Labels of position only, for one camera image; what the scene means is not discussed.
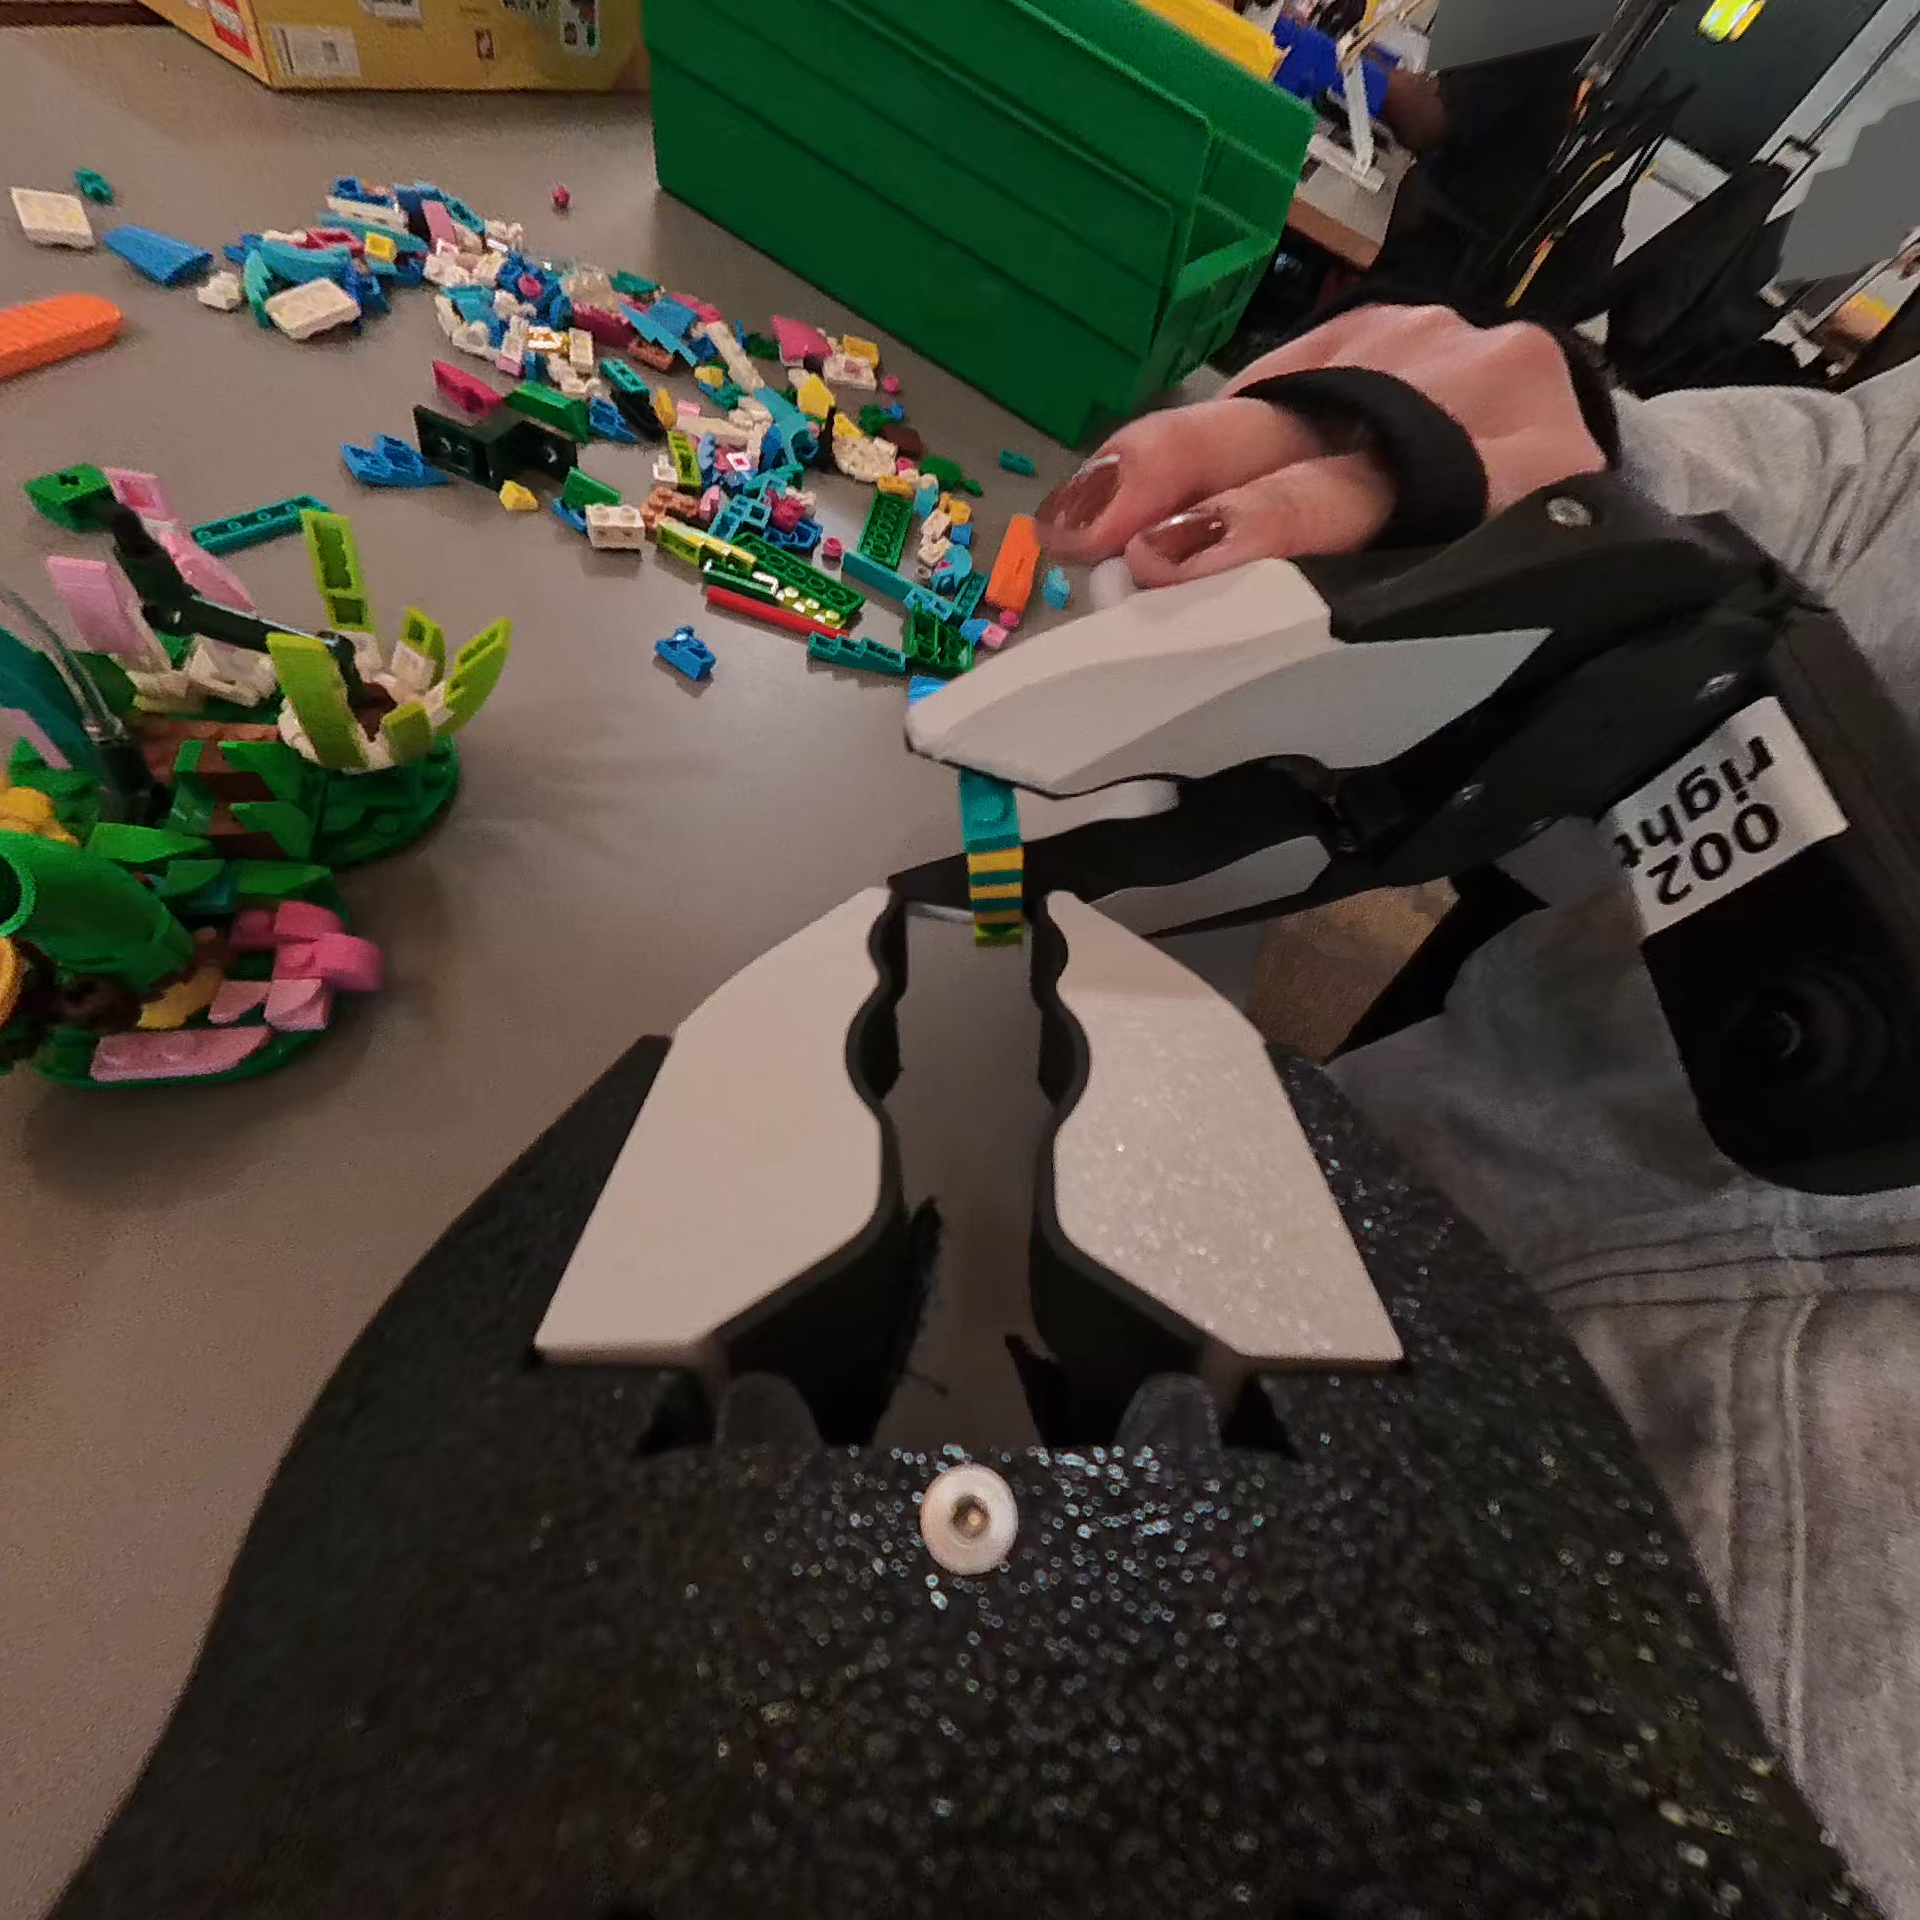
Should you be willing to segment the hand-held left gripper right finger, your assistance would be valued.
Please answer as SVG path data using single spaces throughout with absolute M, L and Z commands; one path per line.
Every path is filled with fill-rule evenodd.
M 1070 888 L 1032 917 L 1029 1307 L 1077 1375 L 1393 1370 L 1405 1337 L 1262 1027 Z

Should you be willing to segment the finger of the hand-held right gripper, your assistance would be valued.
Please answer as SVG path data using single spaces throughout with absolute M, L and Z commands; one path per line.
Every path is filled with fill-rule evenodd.
M 1303 781 L 1127 781 L 1077 800 L 1014 790 L 1023 917 L 1070 888 L 1115 917 L 1266 917 L 1339 848 L 1339 808 Z M 971 912 L 965 848 L 897 872 L 889 895 Z
M 1266 756 L 1362 772 L 1497 695 L 1547 636 L 1438 613 L 1398 639 L 1345 639 L 1303 568 L 1246 563 L 1014 639 L 917 695 L 904 742 L 1049 800 Z

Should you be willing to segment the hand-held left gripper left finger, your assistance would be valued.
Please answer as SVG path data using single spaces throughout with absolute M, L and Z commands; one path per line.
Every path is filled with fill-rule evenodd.
M 854 1036 L 889 1015 L 897 895 L 854 888 L 671 1036 L 534 1329 L 539 1362 L 710 1370 L 881 1228 L 902 1175 Z

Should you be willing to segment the teal yellow striped toy brick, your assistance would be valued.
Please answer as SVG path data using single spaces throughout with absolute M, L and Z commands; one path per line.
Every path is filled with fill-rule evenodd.
M 1023 940 L 1023 837 L 1021 800 L 1007 781 L 959 772 L 959 846 L 978 947 Z

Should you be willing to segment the person's right forearm grey sleeve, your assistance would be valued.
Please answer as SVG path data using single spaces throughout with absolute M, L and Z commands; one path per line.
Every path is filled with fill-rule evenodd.
M 1677 518 L 1728 518 L 1818 592 L 1916 714 L 1920 363 L 1851 390 L 1691 387 L 1616 397 L 1622 470 Z

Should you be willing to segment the person's right hand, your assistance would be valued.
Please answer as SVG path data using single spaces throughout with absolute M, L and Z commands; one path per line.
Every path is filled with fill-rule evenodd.
M 1547 325 L 1355 303 L 1266 348 L 1220 397 L 1120 423 L 1038 504 L 1042 550 L 1084 568 L 1120 560 L 1136 585 L 1182 585 L 1262 560 L 1382 542 L 1405 504 L 1382 434 L 1254 390 L 1324 369 L 1385 372 L 1438 407 L 1475 445 L 1486 518 L 1622 457 L 1610 400 Z

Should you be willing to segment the heap of mixed toy bricks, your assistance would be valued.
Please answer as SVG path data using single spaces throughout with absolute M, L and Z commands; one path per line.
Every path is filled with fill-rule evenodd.
M 876 343 L 539 252 L 434 179 L 335 175 L 309 224 L 242 231 L 186 280 L 295 344 L 423 295 L 438 354 L 409 429 L 341 443 L 362 488 L 472 482 L 598 555 L 654 550 L 716 607 L 850 672 L 939 683 L 1070 607 L 1038 527 L 981 535 L 981 482 L 929 453 Z

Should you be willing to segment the green plastic storage bin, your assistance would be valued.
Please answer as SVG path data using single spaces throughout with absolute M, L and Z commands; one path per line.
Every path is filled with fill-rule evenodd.
M 1091 443 L 1228 344 L 1317 115 L 1144 6 L 641 6 L 662 190 Z

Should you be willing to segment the person's grey clothing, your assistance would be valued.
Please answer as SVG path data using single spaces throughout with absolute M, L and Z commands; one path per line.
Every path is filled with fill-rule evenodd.
M 1346 1104 L 1622 1403 L 1803 1798 L 1920 1908 L 1920 1195 L 1803 1195 L 1705 1130 L 1616 895 L 1531 905 Z

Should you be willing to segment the water lily toy brick model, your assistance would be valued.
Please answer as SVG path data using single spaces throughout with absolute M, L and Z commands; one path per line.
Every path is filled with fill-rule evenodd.
M 451 647 L 406 607 L 377 636 L 350 518 L 295 498 L 322 606 L 295 625 L 256 606 L 211 535 L 88 498 L 109 550 L 49 555 L 66 613 L 49 666 L 99 756 L 99 792 L 139 825 L 182 825 L 223 853 L 363 869 L 445 823 L 460 783 L 455 740 L 513 660 L 513 620 Z

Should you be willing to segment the pink flower toy brick model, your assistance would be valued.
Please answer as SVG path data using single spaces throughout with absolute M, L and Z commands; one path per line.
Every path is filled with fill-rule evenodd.
M 0 1048 L 66 1089 L 234 1083 L 388 985 L 322 857 L 322 772 L 256 714 L 139 704 L 4 633 Z

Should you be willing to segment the teal long toy plate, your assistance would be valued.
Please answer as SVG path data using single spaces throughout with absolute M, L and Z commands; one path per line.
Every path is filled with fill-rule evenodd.
M 279 498 L 267 507 L 209 518 L 209 519 L 191 527 L 191 540 L 201 555 L 226 560 L 226 555 L 262 550 L 272 540 L 305 540 L 305 518 L 322 518 L 322 511 L 332 511 L 322 498 L 291 492 L 291 498 Z

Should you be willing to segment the yellow cardboard box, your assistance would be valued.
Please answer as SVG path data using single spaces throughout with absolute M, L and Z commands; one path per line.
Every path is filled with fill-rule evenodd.
M 637 0 L 146 0 L 272 92 L 644 92 Z

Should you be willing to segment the orange ribbed toy piece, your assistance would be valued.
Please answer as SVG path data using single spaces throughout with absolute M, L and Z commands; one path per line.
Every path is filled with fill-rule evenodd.
M 24 380 L 88 348 L 107 348 L 123 325 L 115 301 L 100 295 L 46 295 L 0 309 L 0 380 Z

